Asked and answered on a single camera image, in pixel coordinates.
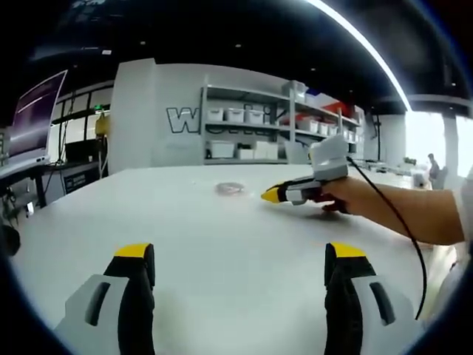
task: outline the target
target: human hand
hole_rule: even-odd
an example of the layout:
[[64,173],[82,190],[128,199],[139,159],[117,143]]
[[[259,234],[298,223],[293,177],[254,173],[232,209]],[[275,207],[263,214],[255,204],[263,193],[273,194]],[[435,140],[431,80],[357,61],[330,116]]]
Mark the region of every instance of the human hand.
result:
[[331,181],[322,187],[322,194],[313,196],[316,203],[331,202],[322,207],[326,212],[362,214],[373,189],[354,177]]

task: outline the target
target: human arm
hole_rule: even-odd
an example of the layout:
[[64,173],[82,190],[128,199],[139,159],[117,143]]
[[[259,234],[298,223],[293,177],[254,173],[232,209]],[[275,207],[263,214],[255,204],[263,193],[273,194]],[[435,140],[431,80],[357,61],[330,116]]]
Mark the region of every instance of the human arm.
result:
[[[451,245],[465,240],[454,194],[449,190],[424,191],[376,184],[399,211],[417,240]],[[407,236],[406,229],[382,197],[364,181],[346,177],[323,187],[324,196],[316,202],[336,197],[351,214],[363,216]],[[336,211],[336,204],[324,206]]]

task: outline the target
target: wall lettering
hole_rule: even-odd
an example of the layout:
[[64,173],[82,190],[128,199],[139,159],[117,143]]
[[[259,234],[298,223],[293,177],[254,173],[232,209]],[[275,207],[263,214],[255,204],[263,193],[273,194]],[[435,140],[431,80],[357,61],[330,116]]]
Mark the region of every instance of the wall lettering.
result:
[[166,109],[169,126],[173,133],[183,133],[184,129],[188,133],[198,133],[200,128],[200,109],[191,107],[168,107]]

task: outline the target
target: black cable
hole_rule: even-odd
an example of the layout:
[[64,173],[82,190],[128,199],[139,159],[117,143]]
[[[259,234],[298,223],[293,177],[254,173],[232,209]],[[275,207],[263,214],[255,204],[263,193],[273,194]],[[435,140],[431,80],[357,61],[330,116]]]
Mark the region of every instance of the black cable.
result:
[[66,133],[67,133],[67,126],[69,125],[69,121],[66,121],[66,123],[64,124],[64,133],[62,135],[62,139],[61,137],[59,137],[59,142],[61,143],[60,145],[60,149],[59,149],[59,154],[58,154],[58,159],[57,161],[55,161],[54,163],[50,164],[50,166],[52,166],[51,168],[51,172],[50,172],[50,176],[48,177],[47,179],[47,183],[46,183],[46,187],[44,188],[44,195],[46,196],[46,192],[48,190],[48,188],[50,187],[50,182],[51,182],[51,178],[52,178],[52,175],[54,174],[54,168],[59,165],[60,163],[63,162],[62,160],[62,156],[63,156],[63,152],[65,151],[65,146],[66,146]]
[[426,269],[426,264],[423,260],[423,255],[421,248],[419,247],[419,244],[417,243],[417,240],[414,238],[412,235],[412,232],[410,231],[409,227],[407,226],[406,221],[402,218],[401,214],[399,211],[394,207],[392,202],[384,196],[384,194],[378,189],[378,187],[364,174],[364,172],[360,169],[360,167],[355,163],[355,161],[351,157],[347,157],[347,160],[355,167],[356,170],[361,174],[361,176],[367,181],[367,183],[374,188],[374,190],[381,196],[381,198],[386,202],[386,204],[391,208],[391,210],[394,212],[396,217],[400,220],[402,223],[403,227],[406,229],[408,237],[411,239],[412,244],[414,244],[414,248],[417,252],[417,255],[419,256],[419,260],[421,262],[421,268],[422,268],[422,298],[421,298],[421,304],[419,305],[419,309],[417,311],[417,314],[415,316],[416,319],[419,318],[422,312],[423,304],[425,303],[426,300],[426,293],[427,293],[427,269]]

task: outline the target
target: white storage box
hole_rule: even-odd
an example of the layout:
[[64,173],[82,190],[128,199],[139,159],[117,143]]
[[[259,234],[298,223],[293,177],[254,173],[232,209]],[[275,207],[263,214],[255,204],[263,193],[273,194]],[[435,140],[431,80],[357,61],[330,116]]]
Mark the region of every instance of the white storage box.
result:
[[328,125],[328,135],[337,135],[338,134],[338,127],[334,124]]
[[282,94],[289,96],[290,90],[294,91],[294,100],[296,102],[305,103],[305,92],[309,90],[304,83],[291,80],[282,86]]
[[242,124],[245,122],[245,110],[243,109],[226,109],[225,115],[228,122]]
[[241,160],[254,159],[254,150],[252,149],[238,149],[238,158]]
[[212,158],[233,158],[235,153],[235,143],[211,141],[210,150]]
[[207,121],[212,121],[212,122],[223,121],[223,109],[208,109]]
[[264,124],[265,113],[263,111],[249,109],[245,111],[245,122],[248,124]]
[[319,134],[328,135],[328,125],[319,122]]
[[305,103],[310,107],[317,107],[317,97],[311,94],[305,94]]
[[319,131],[319,122],[315,120],[302,120],[297,122],[297,127],[304,131],[317,133]]

